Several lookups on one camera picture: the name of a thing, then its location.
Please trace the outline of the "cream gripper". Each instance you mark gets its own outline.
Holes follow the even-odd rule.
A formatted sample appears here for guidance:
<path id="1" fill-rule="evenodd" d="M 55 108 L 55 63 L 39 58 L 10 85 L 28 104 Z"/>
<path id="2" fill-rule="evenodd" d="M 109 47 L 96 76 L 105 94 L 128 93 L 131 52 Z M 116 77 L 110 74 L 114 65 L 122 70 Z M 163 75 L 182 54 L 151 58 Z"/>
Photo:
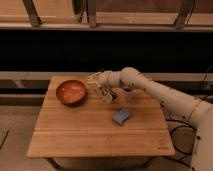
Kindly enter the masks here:
<path id="1" fill-rule="evenodd" d="M 103 87 L 110 87 L 109 83 L 109 76 L 111 72 L 110 71 L 104 71 L 104 72 L 96 72 L 87 77 L 87 83 L 98 83 Z"/>

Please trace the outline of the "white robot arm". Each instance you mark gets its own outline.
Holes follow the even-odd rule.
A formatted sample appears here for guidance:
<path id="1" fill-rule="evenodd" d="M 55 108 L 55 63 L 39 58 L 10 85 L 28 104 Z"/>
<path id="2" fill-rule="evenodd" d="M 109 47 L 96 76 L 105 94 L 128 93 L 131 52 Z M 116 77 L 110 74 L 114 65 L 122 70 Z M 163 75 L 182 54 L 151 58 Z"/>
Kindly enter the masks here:
<path id="1" fill-rule="evenodd" d="M 108 103 L 112 88 L 145 91 L 168 111 L 182 116 L 196 128 L 189 171 L 213 171 L 213 104 L 155 82 L 132 67 L 93 73 L 87 84 Z"/>

